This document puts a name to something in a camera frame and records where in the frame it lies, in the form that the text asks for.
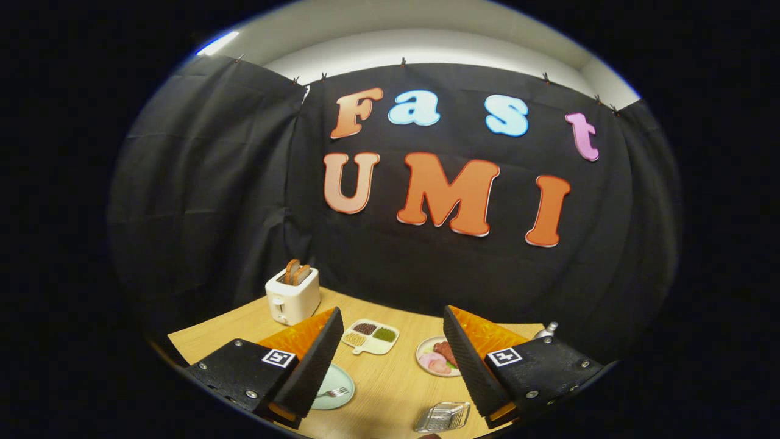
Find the light blue plate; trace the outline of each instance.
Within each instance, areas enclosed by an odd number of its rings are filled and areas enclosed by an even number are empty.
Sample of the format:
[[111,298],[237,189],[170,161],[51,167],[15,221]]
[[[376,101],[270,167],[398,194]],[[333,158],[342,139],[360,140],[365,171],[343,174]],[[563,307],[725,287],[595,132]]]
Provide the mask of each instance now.
[[339,387],[346,387],[349,389],[349,393],[337,397],[327,395],[320,396],[314,400],[314,404],[311,405],[311,408],[316,410],[337,409],[349,402],[355,394],[355,382],[352,381],[349,374],[344,372],[344,369],[331,363],[331,366],[328,368],[328,373],[325,374],[325,379],[322,380],[322,385],[317,394],[338,389]]

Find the silver tray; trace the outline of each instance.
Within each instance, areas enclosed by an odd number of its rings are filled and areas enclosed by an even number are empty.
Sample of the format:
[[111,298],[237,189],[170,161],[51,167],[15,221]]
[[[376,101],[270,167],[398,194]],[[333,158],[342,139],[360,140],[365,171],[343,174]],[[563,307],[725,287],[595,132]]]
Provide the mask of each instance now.
[[469,402],[439,402],[420,414],[414,431],[417,433],[437,433],[457,430],[466,425],[470,409]]

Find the toaster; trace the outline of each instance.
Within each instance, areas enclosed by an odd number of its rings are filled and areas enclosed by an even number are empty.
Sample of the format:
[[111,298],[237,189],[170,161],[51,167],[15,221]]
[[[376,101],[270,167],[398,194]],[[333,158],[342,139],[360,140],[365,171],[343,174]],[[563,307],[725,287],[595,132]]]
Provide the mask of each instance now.
[[286,269],[265,283],[271,317],[279,323],[294,325],[312,317],[320,305],[320,272],[311,268],[300,285],[284,283]]

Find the table top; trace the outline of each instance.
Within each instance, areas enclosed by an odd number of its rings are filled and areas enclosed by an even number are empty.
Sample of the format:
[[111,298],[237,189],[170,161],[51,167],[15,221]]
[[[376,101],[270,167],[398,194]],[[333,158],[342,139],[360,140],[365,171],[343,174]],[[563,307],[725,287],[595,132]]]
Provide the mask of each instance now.
[[[352,353],[340,342],[333,363],[355,382],[355,394],[343,407],[310,410],[300,424],[299,434],[325,439],[418,438],[413,430],[420,413],[439,402],[471,403],[469,419],[463,428],[439,433],[443,439],[479,437],[498,429],[488,429],[479,416],[462,377],[437,377],[417,363],[415,352],[424,340],[444,335],[441,317],[402,311],[320,287],[322,299],[317,311],[338,306],[345,329],[358,319],[372,319],[399,330],[395,346],[384,355]],[[531,339],[544,329],[540,323],[502,324]],[[259,298],[214,319],[169,334],[189,364],[200,361],[235,338],[259,341],[287,328],[271,318],[268,298]]]

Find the black curtain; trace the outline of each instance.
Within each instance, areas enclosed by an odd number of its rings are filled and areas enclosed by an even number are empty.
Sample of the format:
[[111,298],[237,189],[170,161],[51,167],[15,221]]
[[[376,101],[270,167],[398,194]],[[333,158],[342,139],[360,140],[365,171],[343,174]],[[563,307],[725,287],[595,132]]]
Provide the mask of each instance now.
[[[360,133],[333,140],[336,101],[380,87]],[[395,96],[427,90],[441,119],[395,125]],[[619,116],[589,96],[520,73],[479,66],[382,67],[305,88],[227,58],[184,66],[140,114],[126,139],[108,218],[122,282],[143,324],[165,334],[264,295],[292,257],[321,284],[433,316],[455,305],[501,323],[558,321],[559,336],[607,362],[652,319],[676,267],[679,182],[669,147],[642,101]],[[494,134],[490,95],[522,99],[529,129]],[[583,159],[566,114],[596,129],[600,157]],[[323,157],[349,155],[342,191],[354,193],[355,154],[376,152],[370,201],[355,215],[324,200]],[[410,152],[430,152],[452,182],[471,159],[496,163],[487,222],[473,237],[400,223]],[[525,242],[540,175],[572,187],[560,243]]]
[[126,136],[112,181],[109,237],[142,327],[167,334],[265,294],[287,259],[286,145],[305,87],[227,57],[176,71]]

